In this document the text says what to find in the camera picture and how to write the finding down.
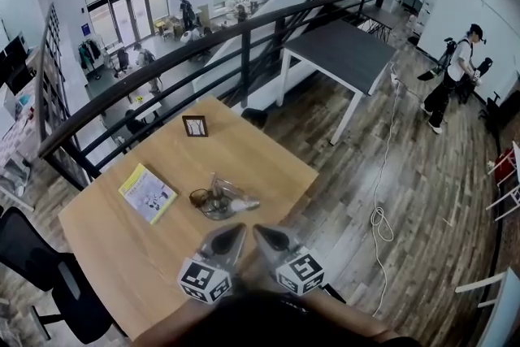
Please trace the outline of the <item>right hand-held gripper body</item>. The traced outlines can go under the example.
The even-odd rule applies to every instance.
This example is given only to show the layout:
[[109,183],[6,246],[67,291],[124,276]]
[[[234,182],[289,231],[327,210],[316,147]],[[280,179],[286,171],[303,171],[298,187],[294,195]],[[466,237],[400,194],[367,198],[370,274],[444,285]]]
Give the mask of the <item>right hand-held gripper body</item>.
[[275,270],[275,280],[296,296],[325,284],[325,269],[314,250],[300,252]]

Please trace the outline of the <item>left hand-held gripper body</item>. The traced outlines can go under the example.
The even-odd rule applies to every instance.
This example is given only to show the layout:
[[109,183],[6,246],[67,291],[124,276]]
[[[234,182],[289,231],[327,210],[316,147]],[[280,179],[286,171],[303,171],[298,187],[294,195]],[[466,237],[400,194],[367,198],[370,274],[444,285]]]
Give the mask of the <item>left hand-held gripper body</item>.
[[177,283],[187,296],[203,303],[216,303],[232,290],[233,272],[232,257],[197,252],[184,260]]

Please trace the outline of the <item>person's left forearm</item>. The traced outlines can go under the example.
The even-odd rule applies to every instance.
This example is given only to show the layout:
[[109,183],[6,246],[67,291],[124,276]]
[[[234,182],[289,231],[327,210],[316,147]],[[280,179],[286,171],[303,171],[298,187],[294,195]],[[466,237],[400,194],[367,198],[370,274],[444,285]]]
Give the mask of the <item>person's left forearm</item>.
[[170,333],[173,339],[180,337],[195,324],[207,318],[218,305],[218,303],[206,304],[195,300],[185,302],[171,315]]

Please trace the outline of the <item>person's right forearm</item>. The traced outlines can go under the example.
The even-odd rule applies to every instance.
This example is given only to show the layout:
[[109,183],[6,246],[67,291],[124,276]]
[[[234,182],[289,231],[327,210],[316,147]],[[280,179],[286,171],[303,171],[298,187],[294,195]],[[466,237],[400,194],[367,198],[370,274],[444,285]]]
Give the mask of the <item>person's right forearm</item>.
[[301,299],[327,319],[360,336],[376,340],[378,343],[397,337],[384,322],[336,300],[322,289],[313,289]]

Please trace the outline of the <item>yellow book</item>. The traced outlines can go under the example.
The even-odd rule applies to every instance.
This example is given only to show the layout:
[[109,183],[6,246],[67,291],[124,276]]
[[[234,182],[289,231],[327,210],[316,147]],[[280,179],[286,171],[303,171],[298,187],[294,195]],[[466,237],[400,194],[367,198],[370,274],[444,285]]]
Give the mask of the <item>yellow book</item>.
[[141,163],[119,187],[119,194],[150,224],[157,223],[178,196]]

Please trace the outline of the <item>person's black shirt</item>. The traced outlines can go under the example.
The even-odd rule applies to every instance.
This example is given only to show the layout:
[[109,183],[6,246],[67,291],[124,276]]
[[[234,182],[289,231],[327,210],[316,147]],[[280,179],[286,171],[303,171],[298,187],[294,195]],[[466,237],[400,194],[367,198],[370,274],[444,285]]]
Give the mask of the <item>person's black shirt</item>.
[[386,331],[374,337],[378,347],[422,347],[414,338],[400,336],[396,332]]

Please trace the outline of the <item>black mesh office chair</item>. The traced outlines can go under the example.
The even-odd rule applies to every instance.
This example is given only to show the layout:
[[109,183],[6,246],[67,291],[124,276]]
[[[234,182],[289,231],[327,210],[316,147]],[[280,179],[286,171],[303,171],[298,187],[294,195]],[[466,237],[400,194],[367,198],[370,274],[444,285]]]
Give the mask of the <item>black mesh office chair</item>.
[[46,327],[60,321],[85,345],[102,338],[115,323],[75,255],[54,249],[14,206],[0,215],[0,263],[54,300],[57,314],[41,315],[35,306],[29,308],[45,340],[51,339]]

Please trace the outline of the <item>black curved railing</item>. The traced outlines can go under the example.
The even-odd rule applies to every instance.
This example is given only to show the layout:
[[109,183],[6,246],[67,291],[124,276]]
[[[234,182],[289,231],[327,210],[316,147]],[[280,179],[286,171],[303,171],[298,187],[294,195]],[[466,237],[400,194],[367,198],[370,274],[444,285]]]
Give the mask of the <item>black curved railing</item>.
[[[308,2],[285,7],[277,11],[273,11],[258,18],[253,18],[249,22],[237,24],[225,30],[218,31],[207,37],[204,37],[187,46],[183,46],[160,59],[155,60],[150,65],[132,73],[116,85],[113,85],[102,94],[96,96],[91,102],[80,108],[75,114],[69,115],[60,125],[48,133],[45,129],[41,130],[41,144],[38,150],[39,158],[48,162],[62,177],[78,190],[86,188],[88,181],[100,176],[101,169],[120,154],[127,153],[131,146],[142,139],[145,135],[152,132],[154,128],[165,122],[168,118],[185,108],[188,104],[200,98],[203,94],[210,92],[214,87],[221,85],[224,81],[238,75],[240,70],[240,81],[227,92],[222,95],[226,97],[229,94],[239,92],[246,99],[249,96],[249,88],[251,84],[259,77],[260,69],[267,64],[271,56],[282,50],[284,43],[289,40],[295,31],[300,27],[312,24],[315,21],[333,21],[337,14],[357,7],[362,9],[368,2],[376,2],[376,0],[310,0]],[[255,28],[269,24],[275,21],[275,33],[262,38],[260,41],[253,43],[253,46],[269,42],[267,48],[261,55],[254,59],[256,66],[251,71],[249,69],[251,49],[251,31]],[[242,47],[235,53],[225,58],[219,59],[206,68],[201,68],[193,74],[177,81],[170,87],[165,88],[157,95],[153,96],[148,102],[137,107],[129,115],[123,117],[120,121],[113,124],[105,132],[101,133],[97,138],[93,139],[85,148],[80,148],[75,144],[76,134],[86,125],[102,115],[106,110],[114,104],[127,97],[131,92],[137,90],[141,86],[150,82],[153,78],[159,78],[163,73],[189,61],[190,59],[212,49],[215,46],[222,45],[225,41],[233,37],[241,35]],[[240,68],[228,73],[198,93],[185,98],[179,104],[173,106],[170,110],[165,111],[162,115],[156,117],[153,122],[147,124],[139,131],[133,133],[124,143],[117,145],[107,156],[103,157],[98,163],[91,163],[88,156],[101,144],[108,139],[114,138],[127,122],[143,115],[145,111],[153,105],[159,103],[164,98],[169,97],[177,90],[191,83],[199,76],[204,75],[209,70],[217,67],[219,64],[241,53]]]

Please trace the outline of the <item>gray table white legs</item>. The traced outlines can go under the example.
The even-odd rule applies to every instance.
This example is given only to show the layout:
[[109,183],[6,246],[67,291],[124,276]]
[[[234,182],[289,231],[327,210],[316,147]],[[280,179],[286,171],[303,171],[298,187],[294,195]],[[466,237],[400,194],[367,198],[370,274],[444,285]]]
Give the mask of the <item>gray table white legs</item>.
[[335,145],[347,127],[359,102],[374,93],[396,49],[352,24],[336,20],[284,43],[276,104],[286,92],[291,58],[333,79],[353,98],[329,143]]

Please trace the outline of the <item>coat rack with clothes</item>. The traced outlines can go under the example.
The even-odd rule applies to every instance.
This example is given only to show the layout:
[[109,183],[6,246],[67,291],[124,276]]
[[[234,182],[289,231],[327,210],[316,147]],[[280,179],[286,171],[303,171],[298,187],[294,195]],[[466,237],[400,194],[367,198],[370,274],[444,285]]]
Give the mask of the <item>coat rack with clothes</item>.
[[89,38],[82,41],[78,46],[80,66],[87,80],[99,80],[101,78],[100,68],[104,65],[102,49],[98,43]]

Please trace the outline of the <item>red bag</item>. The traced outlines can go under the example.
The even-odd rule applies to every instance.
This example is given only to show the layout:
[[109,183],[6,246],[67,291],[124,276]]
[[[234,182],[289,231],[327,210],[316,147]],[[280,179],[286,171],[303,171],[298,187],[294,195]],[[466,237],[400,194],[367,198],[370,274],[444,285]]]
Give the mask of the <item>red bag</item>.
[[514,150],[506,149],[496,160],[495,179],[500,182],[509,178],[516,171],[516,160]]

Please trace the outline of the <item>dark side table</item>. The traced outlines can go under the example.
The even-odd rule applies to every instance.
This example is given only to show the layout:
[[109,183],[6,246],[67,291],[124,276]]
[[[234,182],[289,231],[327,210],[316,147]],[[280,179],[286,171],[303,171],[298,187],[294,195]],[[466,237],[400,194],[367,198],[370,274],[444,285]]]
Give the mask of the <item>dark side table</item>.
[[375,35],[384,42],[388,42],[392,30],[400,22],[398,15],[387,12],[377,6],[363,9],[361,17],[364,21],[358,25],[358,28],[366,33]]

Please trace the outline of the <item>white staircase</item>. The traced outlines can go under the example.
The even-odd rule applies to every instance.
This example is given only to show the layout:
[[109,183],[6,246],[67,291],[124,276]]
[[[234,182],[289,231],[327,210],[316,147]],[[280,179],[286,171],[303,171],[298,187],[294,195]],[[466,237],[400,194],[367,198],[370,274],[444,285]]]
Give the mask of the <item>white staircase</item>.
[[[293,5],[297,5],[303,2],[308,2],[309,0],[269,0],[267,3],[262,5],[255,14],[251,15],[245,23],[249,22],[253,18],[258,18],[260,16],[266,15],[273,11],[277,11],[280,9],[284,9],[285,7],[291,7]],[[274,35],[275,33],[275,21],[263,25],[261,27],[255,28],[251,31],[251,49],[249,52],[250,65],[249,69],[252,71],[256,66],[256,62],[253,60],[257,59],[261,53],[267,48],[269,42],[265,41],[262,44],[257,46],[253,46],[253,43],[256,41],[260,41],[262,38]],[[219,59],[225,58],[228,55],[237,52],[242,47],[241,35],[237,37],[233,37],[230,40],[225,41],[217,50],[217,52],[212,56],[212,58],[208,61],[208,63],[204,66],[206,68],[208,65],[215,63]],[[217,67],[209,70],[202,76],[199,76],[195,79],[193,84],[194,93],[198,93],[203,88],[207,87],[209,84],[213,83],[217,79],[226,76],[228,73],[240,68],[241,66],[241,53],[237,56],[229,59],[228,61],[219,64]],[[229,89],[234,87],[241,80],[241,70],[239,70],[238,75],[231,77],[230,79],[224,81],[221,85],[214,87],[210,90],[209,94],[214,96],[219,96],[222,93],[227,92]]]

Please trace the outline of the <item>black swivel office chair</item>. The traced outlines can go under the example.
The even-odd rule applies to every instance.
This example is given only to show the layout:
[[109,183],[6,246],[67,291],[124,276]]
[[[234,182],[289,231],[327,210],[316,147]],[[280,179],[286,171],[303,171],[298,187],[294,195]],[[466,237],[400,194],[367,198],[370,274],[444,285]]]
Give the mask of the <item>black swivel office chair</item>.
[[[477,71],[481,76],[484,76],[493,64],[493,60],[489,57],[486,57],[481,64],[477,67]],[[467,74],[465,74],[458,86],[456,88],[456,93],[458,96],[458,102],[460,104],[466,104],[470,95],[475,91],[476,82],[472,81]]]

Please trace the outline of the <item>black monitor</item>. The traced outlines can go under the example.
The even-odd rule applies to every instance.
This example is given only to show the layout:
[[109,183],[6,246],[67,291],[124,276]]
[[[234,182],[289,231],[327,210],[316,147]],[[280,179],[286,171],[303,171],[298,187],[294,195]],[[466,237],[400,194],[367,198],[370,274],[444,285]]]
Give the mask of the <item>black monitor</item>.
[[20,33],[4,50],[0,51],[0,87],[6,85],[16,95],[33,78],[27,66],[28,48]]

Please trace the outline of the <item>dark picture frame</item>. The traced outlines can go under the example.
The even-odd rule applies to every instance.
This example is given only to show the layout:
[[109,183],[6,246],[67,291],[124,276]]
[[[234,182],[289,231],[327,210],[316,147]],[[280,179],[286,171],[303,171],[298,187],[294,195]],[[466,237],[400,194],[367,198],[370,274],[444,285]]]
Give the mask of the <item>dark picture frame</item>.
[[204,115],[183,115],[182,121],[188,137],[208,137],[206,117]]

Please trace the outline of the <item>white frame chair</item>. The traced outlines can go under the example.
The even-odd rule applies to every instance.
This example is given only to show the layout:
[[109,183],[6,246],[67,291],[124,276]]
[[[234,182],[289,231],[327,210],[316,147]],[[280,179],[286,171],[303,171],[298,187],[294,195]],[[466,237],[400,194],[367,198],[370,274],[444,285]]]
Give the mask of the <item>white frame chair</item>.
[[517,210],[520,210],[520,145],[516,141],[512,141],[512,145],[509,147],[514,151],[516,160],[516,171],[507,179],[500,182],[496,182],[495,170],[496,161],[489,165],[488,176],[492,176],[496,182],[496,187],[500,193],[500,196],[486,207],[485,211],[491,211],[492,209],[499,209],[501,204],[509,202],[510,208],[504,208],[502,212],[496,214],[494,218],[495,222],[502,220],[504,217],[511,215]]
[[505,271],[470,284],[455,288],[455,293],[474,291],[499,283],[495,299],[478,304],[478,308],[492,307],[492,312],[476,347],[505,347],[520,330],[520,275],[512,267]]

